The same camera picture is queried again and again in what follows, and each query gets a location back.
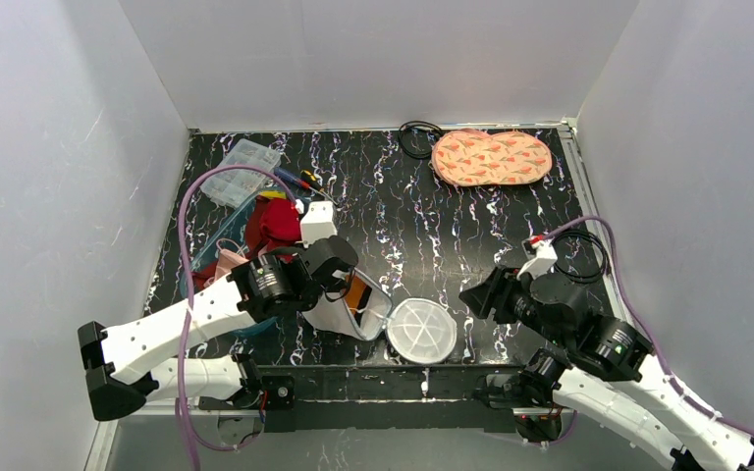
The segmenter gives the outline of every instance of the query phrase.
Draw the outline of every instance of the round white lid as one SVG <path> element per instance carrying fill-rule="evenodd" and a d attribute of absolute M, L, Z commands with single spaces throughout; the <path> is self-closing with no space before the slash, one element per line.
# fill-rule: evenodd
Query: round white lid
<path fill-rule="evenodd" d="M 458 339 L 457 324 L 440 304 L 413 297 L 398 304 L 386 336 L 403 358 L 430 365 L 450 356 Z"/>

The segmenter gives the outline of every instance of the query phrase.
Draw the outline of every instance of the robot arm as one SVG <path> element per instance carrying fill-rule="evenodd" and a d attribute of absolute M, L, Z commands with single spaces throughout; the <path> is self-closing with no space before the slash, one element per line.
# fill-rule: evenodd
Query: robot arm
<path fill-rule="evenodd" d="M 522 372 L 534 402 L 579 410 L 673 470 L 754 464 L 754 439 L 689 406 L 669 385 L 652 343 L 625 322 L 591 312 L 582 287 L 547 273 L 556 261 L 549 241 L 528 245 L 535 257 L 520 270 L 496 267 L 460 299 L 476 317 L 521 322 L 565 350 L 539 350 Z M 689 389 L 684 394 L 704 403 Z"/>
<path fill-rule="evenodd" d="M 188 344 L 198 344 L 277 316 L 309 311 L 328 292 L 346 286 L 357 264 L 354 249 L 338 235 L 320 238 L 305 250 L 275 251 L 236 267 L 196 294 Z M 96 322 L 79 329 L 82 365 L 94 418 L 125 417 L 150 400 L 177 394 L 177 355 L 189 304 L 184 300 L 148 317 L 105 328 Z M 188 395 L 222 400 L 243 389 L 259 389 L 260 378 L 246 355 L 189 359 Z"/>

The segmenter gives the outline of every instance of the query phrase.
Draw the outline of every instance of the marble pattern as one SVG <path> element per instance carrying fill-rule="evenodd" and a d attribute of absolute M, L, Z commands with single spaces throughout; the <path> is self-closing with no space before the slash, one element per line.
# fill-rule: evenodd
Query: marble pattern
<path fill-rule="evenodd" d="M 454 187 L 440 181 L 428 161 L 403 155 L 394 131 L 198 134 L 189 156 L 173 216 L 144 314 L 181 300 L 177 209 L 189 183 L 215 167 L 232 145 L 246 138 L 283 152 L 282 166 L 310 169 L 342 203 L 337 226 L 360 250 L 360 265 L 395 303 L 426 297 L 447 307 L 458 323 L 458 342 L 447 360 L 454 364 L 520 364 L 543 344 L 518 325 L 497 326 L 474 318 L 458 293 L 480 283 L 493 265 L 520 266 L 520 242 L 581 215 L 556 129 L 519 130 L 550 147 L 554 167 L 542 181 L 525 186 Z M 187 235 L 192 253 L 229 216 L 198 192 L 190 205 Z M 561 263 L 593 271 L 590 247 L 562 244 Z M 610 311 L 602 284 L 589 288 L 589 301 Z M 402 361 L 383 336 L 374 342 L 314 331 L 300 316 L 250 339 L 225 335 L 198 345 L 190 356 L 217 357 L 250 352 L 262 365 L 391 365 Z"/>

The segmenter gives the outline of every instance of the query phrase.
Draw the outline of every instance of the gray floor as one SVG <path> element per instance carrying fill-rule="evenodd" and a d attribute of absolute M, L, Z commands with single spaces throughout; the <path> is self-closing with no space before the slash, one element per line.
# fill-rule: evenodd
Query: gray floor
<path fill-rule="evenodd" d="M 214 440 L 215 419 L 196 418 Z M 243 426 L 249 430 L 249 424 Z M 513 443 L 515 436 L 475 430 L 324 430 L 267 434 L 239 453 L 201 449 L 211 470 L 628 470 L 662 469 L 608 429 L 580 417 L 573 435 L 542 451 Z M 133 416 L 120 422 L 109 470 L 188 471 L 189 462 L 171 416 Z"/>

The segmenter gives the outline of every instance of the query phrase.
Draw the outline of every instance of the blue bin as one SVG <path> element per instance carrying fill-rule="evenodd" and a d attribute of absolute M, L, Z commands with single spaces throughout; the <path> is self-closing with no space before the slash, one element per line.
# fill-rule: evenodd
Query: blue bin
<path fill-rule="evenodd" d="M 281 191 L 281 189 L 277 186 L 259 189 L 245 200 L 241 206 L 236 208 L 236 210 L 233 211 L 233 214 L 221 224 L 218 231 L 216 231 L 215 234 L 203 244 L 203 248 L 198 250 L 194 257 L 192 257 L 191 267 L 193 272 L 200 271 L 212 264 L 212 262 L 218 260 L 218 247 L 215 244 L 218 239 L 228 238 L 234 240 L 239 246 L 245 246 L 244 228 L 246 228 L 246 224 L 249 222 L 249 217 L 255 210 L 255 197 L 264 191 Z M 187 280 L 183 276 L 181 276 L 181 294 L 184 298 L 187 297 Z M 273 324 L 276 324 L 276 319 L 270 318 L 252 327 L 235 330 L 233 331 L 233 334 L 242 338 L 252 337 L 264 332 Z"/>

